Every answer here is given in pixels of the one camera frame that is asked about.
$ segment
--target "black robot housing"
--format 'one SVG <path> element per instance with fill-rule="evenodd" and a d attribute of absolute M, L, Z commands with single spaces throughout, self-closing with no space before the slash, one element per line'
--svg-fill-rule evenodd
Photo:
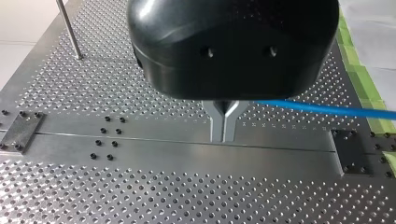
<path fill-rule="evenodd" d="M 146 79 L 175 98 L 281 99 L 311 86 L 334 39 L 336 0 L 130 0 Z"/>

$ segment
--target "bolt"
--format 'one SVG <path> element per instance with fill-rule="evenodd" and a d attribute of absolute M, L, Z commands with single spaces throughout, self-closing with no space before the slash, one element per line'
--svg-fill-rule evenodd
<path fill-rule="evenodd" d="M 354 136 L 354 135 L 356 135 L 356 131 L 353 130 L 353 131 L 350 131 L 350 132 L 349 132 L 349 137 L 352 137 L 352 136 Z"/>
<path fill-rule="evenodd" d="M 391 171 L 385 172 L 385 176 L 386 176 L 387 178 L 391 178 L 391 177 L 392 177 L 392 172 L 391 172 Z"/>
<path fill-rule="evenodd" d="M 339 134 L 338 130 L 335 130 L 335 131 L 332 132 L 332 136 L 333 137 L 336 137 L 338 134 Z"/>
<path fill-rule="evenodd" d="M 361 167 L 361 172 L 363 173 L 363 174 L 365 174 L 366 172 L 367 172 L 367 169 L 366 169 L 366 167 Z"/>
<path fill-rule="evenodd" d="M 387 159 L 385 159 L 385 157 L 381 157 L 381 158 L 379 158 L 379 162 L 385 163 L 385 162 L 387 162 Z"/>
<path fill-rule="evenodd" d="M 18 151 L 22 150 L 22 146 L 20 144 L 15 144 L 14 148 L 17 149 Z"/>

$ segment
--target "metal clamp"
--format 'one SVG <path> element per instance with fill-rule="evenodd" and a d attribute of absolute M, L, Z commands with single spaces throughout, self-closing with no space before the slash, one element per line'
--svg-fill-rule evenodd
<path fill-rule="evenodd" d="M 202 101 L 210 116 L 210 141 L 233 142 L 236 120 L 248 108 L 248 101 Z"/>
<path fill-rule="evenodd" d="M 41 112 L 20 111 L 0 141 L 0 153 L 24 153 L 44 116 Z"/>

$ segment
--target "metal bar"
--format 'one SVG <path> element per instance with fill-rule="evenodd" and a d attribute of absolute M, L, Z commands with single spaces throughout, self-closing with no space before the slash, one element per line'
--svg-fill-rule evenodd
<path fill-rule="evenodd" d="M 224 113 L 221 111 L 219 102 L 202 101 L 202 106 L 210 116 L 210 141 L 221 142 L 223 139 Z"/>
<path fill-rule="evenodd" d="M 248 108 L 248 101 L 235 101 L 225 114 L 224 142 L 233 142 L 235 138 L 236 120 Z"/>
<path fill-rule="evenodd" d="M 58 4 L 59 11 L 61 11 L 62 17 L 64 18 L 64 24 L 66 25 L 67 33 L 69 33 L 70 42 L 72 42 L 74 52 L 76 53 L 76 59 L 81 60 L 82 54 L 79 50 L 76 36 L 74 35 L 73 28 L 70 24 L 69 17 L 67 16 L 66 9 L 64 8 L 64 2 L 63 0 L 56 0 L 56 3 Z"/>

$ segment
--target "metal bracket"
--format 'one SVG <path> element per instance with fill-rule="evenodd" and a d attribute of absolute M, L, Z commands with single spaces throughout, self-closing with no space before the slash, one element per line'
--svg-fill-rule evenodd
<path fill-rule="evenodd" d="M 26 151 L 35 129 L 44 118 L 43 113 L 26 113 L 20 111 L 11 127 L 0 142 L 0 152 L 19 153 Z"/>
<path fill-rule="evenodd" d="M 331 130 L 332 145 L 345 175 L 372 175 L 372 165 L 364 153 L 361 137 L 355 131 Z"/>
<path fill-rule="evenodd" d="M 233 142 L 236 120 L 248 108 L 248 101 L 202 101 L 210 116 L 210 141 Z"/>

